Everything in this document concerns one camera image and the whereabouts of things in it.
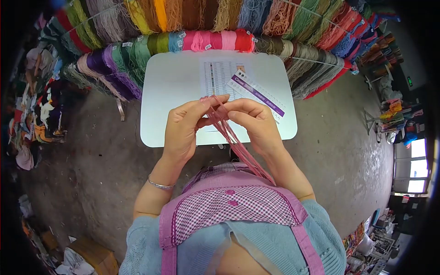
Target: cardboard box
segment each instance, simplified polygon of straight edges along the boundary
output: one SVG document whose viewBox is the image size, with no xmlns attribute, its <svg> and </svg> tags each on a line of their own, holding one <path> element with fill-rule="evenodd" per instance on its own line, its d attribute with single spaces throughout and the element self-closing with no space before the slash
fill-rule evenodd
<svg viewBox="0 0 440 275">
<path fill-rule="evenodd" d="M 58 242 L 56 241 L 54 235 L 52 235 L 52 232 L 46 231 L 42 233 L 40 237 L 48 251 L 58 247 Z"/>
<path fill-rule="evenodd" d="M 76 239 L 69 247 L 80 254 L 98 275 L 117 275 L 119 267 L 113 252 L 86 237 Z"/>
</svg>

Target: white plastic card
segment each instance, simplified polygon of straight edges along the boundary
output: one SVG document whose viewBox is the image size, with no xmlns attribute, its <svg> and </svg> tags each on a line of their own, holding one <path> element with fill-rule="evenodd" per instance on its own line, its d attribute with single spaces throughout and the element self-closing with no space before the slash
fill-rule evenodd
<svg viewBox="0 0 440 275">
<path fill-rule="evenodd" d="M 286 106 L 243 71 L 238 70 L 227 84 L 243 97 L 267 105 L 272 110 L 272 115 L 274 116 L 275 121 L 281 123 L 281 120 L 285 115 L 284 110 L 286 109 Z"/>
</svg>

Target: gingham fabric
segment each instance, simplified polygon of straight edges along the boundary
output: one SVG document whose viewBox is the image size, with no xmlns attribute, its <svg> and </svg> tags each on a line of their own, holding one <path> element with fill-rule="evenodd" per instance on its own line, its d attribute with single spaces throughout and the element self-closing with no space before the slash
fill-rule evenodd
<svg viewBox="0 0 440 275">
<path fill-rule="evenodd" d="M 287 199 L 269 187 L 212 188 L 191 194 L 177 205 L 172 221 L 174 244 L 179 245 L 200 228 L 227 220 L 299 224 Z"/>
<path fill-rule="evenodd" d="M 182 194 L 188 191 L 191 187 L 193 187 L 196 183 L 201 180 L 206 179 L 209 176 L 215 175 L 219 172 L 232 172 L 232 171 L 244 171 L 252 172 L 247 168 L 246 164 L 243 162 L 225 162 L 216 166 L 205 167 L 200 170 L 194 177 L 188 181 L 188 183 L 183 187 Z"/>
</svg>

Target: light blue sweater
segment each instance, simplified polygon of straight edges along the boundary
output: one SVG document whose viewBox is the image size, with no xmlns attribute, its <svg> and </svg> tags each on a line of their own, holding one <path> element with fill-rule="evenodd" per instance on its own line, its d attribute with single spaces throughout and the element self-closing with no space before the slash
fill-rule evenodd
<svg viewBox="0 0 440 275">
<path fill-rule="evenodd" d="M 346 266 L 345 250 L 327 212 L 312 199 L 302 204 L 309 214 L 304 227 L 313 247 L 321 256 L 325 274 L 343 274 Z M 269 273 L 275 265 L 286 275 L 309 274 L 290 227 L 251 221 L 228 221 L 196 231 L 177 246 L 177 274 L 214 274 L 221 255 L 231 243 L 231 232 Z M 266 256 L 266 260 L 256 256 L 254 251 L 258 250 Z M 119 274 L 160 274 L 161 259 L 159 218 L 138 217 L 128 230 L 127 253 Z"/>
</svg>

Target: woman's left hand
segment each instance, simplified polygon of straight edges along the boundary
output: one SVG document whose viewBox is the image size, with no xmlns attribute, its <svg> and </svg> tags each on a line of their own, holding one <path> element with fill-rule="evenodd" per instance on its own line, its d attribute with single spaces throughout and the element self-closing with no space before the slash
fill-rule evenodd
<svg viewBox="0 0 440 275">
<path fill-rule="evenodd" d="M 219 95 L 217 98 L 225 103 L 229 95 Z M 197 122 L 206 114 L 210 106 L 217 105 L 219 103 L 214 98 L 210 98 L 204 102 L 190 101 L 172 109 L 166 124 L 163 157 L 184 165 L 195 152 L 195 134 L 199 129 Z"/>
</svg>

